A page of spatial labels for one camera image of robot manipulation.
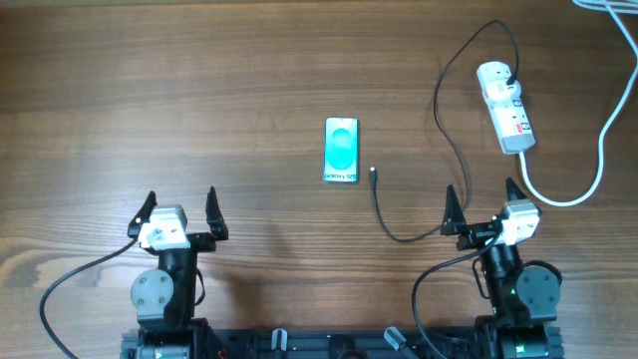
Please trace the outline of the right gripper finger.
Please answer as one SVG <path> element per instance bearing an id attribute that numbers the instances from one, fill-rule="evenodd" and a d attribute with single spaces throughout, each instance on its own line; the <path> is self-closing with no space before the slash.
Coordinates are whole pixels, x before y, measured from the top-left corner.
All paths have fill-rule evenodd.
<path id="1" fill-rule="evenodd" d="M 527 199 L 527 195 L 520 189 L 512 178 L 505 180 L 505 190 L 508 201 Z"/>
<path id="2" fill-rule="evenodd" d="M 443 236 L 461 234 L 466 230 L 467 222 L 464 210 L 460 205 L 457 193 L 452 184 L 449 184 L 446 192 L 446 207 L 440 233 Z"/>

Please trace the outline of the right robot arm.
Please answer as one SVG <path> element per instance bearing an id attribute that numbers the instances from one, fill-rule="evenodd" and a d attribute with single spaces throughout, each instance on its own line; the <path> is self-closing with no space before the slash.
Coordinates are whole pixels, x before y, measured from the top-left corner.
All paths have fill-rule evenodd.
<path id="1" fill-rule="evenodd" d="M 475 343 L 480 358 L 562 358 L 563 340 L 556 306 L 562 275 L 542 260 L 524 262 L 517 245 L 532 238 L 541 210 L 516 185 L 505 181 L 507 201 L 490 220 L 467 223 L 452 185 L 447 187 L 441 234 L 458 238 L 457 250 L 474 250 L 480 270 L 475 272 L 479 292 L 492 306 L 491 316 L 475 321 Z"/>

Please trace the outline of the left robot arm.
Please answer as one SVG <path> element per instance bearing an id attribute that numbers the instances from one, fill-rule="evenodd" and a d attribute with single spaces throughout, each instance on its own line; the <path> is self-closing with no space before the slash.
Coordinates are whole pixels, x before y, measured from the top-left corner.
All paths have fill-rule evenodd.
<path id="1" fill-rule="evenodd" d="M 182 206 L 157 203 L 150 192 L 128 226 L 128 237 L 156 256 L 158 267 L 144 271 L 134 281 L 131 301 L 140 328 L 122 337 L 122 358 L 195 359 L 225 358 L 222 341 L 194 308 L 205 294 L 195 288 L 203 283 L 197 268 L 201 252 L 214 252 L 219 241 L 228 239 L 228 229 L 219 209 L 216 191 L 206 197 L 205 221 L 209 230 L 186 231 Z"/>

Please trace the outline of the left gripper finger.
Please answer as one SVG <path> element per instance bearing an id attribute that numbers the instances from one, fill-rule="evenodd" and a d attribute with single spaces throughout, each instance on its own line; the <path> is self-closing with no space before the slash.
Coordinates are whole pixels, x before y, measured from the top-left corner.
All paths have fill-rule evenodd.
<path id="1" fill-rule="evenodd" d="M 129 238 L 138 238 L 145 223 L 150 221 L 153 209 L 157 206 L 156 193 L 151 190 L 137 214 L 128 225 L 127 235 Z"/>
<path id="2" fill-rule="evenodd" d="M 216 190 L 212 186 L 206 197 L 206 223 L 215 241 L 228 240 L 228 228 L 220 211 Z"/>

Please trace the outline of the Galaxy S25 smartphone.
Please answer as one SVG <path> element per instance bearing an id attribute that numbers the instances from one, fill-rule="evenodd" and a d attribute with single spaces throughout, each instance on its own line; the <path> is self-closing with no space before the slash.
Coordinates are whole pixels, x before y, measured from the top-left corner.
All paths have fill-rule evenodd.
<path id="1" fill-rule="evenodd" d="M 358 181 L 359 121 L 328 118 L 325 122 L 323 180 L 334 183 Z"/>

